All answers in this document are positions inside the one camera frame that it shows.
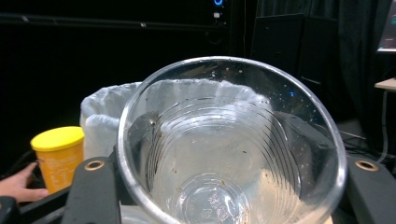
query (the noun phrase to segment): trash bag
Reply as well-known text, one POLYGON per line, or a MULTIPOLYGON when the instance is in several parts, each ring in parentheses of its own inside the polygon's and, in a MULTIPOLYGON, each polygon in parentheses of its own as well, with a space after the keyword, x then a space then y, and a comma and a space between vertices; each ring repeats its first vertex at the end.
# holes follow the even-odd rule
POLYGON ((120 116, 140 82, 110 86, 81 102, 79 124, 84 131, 84 160, 108 157, 117 144, 120 116))

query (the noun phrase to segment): plastic container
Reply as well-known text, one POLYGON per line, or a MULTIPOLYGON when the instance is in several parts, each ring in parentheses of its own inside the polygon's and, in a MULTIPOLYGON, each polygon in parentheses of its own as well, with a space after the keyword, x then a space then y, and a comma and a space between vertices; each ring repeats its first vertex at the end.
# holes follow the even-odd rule
POLYGON ((134 92, 117 158, 160 223, 321 223, 346 183, 346 153, 319 99, 265 63, 173 63, 134 92))
POLYGON ((84 132, 80 127, 45 131, 31 141, 49 193, 71 185, 76 167, 83 161, 84 132))

